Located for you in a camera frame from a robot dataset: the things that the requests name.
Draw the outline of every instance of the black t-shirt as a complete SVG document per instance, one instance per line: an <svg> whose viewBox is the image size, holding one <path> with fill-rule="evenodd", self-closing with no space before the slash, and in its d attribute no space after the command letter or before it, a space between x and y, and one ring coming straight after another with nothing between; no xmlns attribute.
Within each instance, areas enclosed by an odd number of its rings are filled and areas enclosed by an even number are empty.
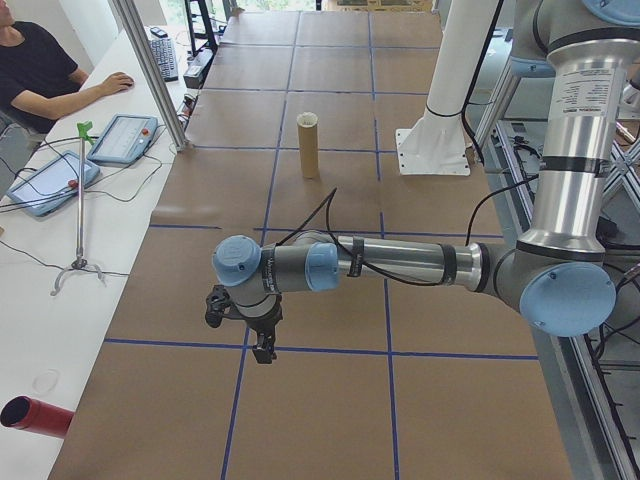
<svg viewBox="0 0 640 480"><path fill-rule="evenodd" d="M69 80L78 64L49 32L35 23L16 22L24 42L15 47L0 46L0 106L41 133L53 127L54 120L23 112L11 106L20 93L30 90L53 98L77 92L80 85Z"/></svg>

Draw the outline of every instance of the microphone stand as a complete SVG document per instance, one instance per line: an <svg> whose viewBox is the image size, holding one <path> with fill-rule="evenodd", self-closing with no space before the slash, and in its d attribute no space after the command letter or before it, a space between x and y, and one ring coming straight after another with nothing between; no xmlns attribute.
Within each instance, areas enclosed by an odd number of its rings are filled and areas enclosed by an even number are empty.
<svg viewBox="0 0 640 480"><path fill-rule="evenodd" d="M53 284L51 296L56 296L62 289L62 278L67 273L76 271L95 273L98 279L104 283L104 273L100 267L90 264L84 258L84 163L86 160L85 142L93 145L93 139L89 136L89 130L93 127L91 122L78 123L78 136L80 137L80 172L78 173L78 229L76 238L76 259L70 266L61 270Z"/></svg>

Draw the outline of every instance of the man's hand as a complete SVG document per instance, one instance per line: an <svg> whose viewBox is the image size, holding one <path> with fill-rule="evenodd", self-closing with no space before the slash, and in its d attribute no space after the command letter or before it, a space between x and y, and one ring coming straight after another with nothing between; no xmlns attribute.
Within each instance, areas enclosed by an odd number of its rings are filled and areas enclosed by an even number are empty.
<svg viewBox="0 0 640 480"><path fill-rule="evenodd" d="M128 90L133 86L133 78L123 72L116 72L109 75L100 84L100 90L104 96Z"/></svg>

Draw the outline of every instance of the blue joint cap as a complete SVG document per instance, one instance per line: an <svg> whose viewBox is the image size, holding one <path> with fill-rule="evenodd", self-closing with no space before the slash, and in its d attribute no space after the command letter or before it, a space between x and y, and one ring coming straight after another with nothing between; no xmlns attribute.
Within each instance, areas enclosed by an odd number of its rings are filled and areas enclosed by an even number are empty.
<svg viewBox="0 0 640 480"><path fill-rule="evenodd" d="M223 240L211 263L225 287L235 287L251 278L260 265L260 246L251 238L235 235Z"/></svg>
<svg viewBox="0 0 640 480"><path fill-rule="evenodd" d="M314 243L304 264L307 285L314 292L338 286L338 249L333 243Z"/></svg>
<svg viewBox="0 0 640 480"><path fill-rule="evenodd" d="M534 327L574 337L601 325L616 304L607 272L592 263L563 263L534 278L522 292L520 313Z"/></svg>
<svg viewBox="0 0 640 480"><path fill-rule="evenodd" d="M556 71L545 60L511 57L511 71L520 78L553 78Z"/></svg>
<svg viewBox="0 0 640 480"><path fill-rule="evenodd" d="M585 7L605 22L625 27L640 27L638 0L582 0Z"/></svg>

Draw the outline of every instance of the tablet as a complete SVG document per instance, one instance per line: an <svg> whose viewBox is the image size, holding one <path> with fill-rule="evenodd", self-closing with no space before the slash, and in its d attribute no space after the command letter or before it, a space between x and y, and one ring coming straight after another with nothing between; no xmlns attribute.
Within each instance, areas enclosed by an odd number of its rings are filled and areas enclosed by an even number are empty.
<svg viewBox="0 0 640 480"><path fill-rule="evenodd" d="M67 150L40 168L28 179L7 192L7 196L36 217L53 212L78 193L69 181L78 181L80 158ZM90 161L84 164L85 186L90 185L100 173L100 167Z"/></svg>
<svg viewBox="0 0 640 480"><path fill-rule="evenodd" d="M116 115L91 147L87 160L130 165L145 152L157 128L155 117Z"/></svg>

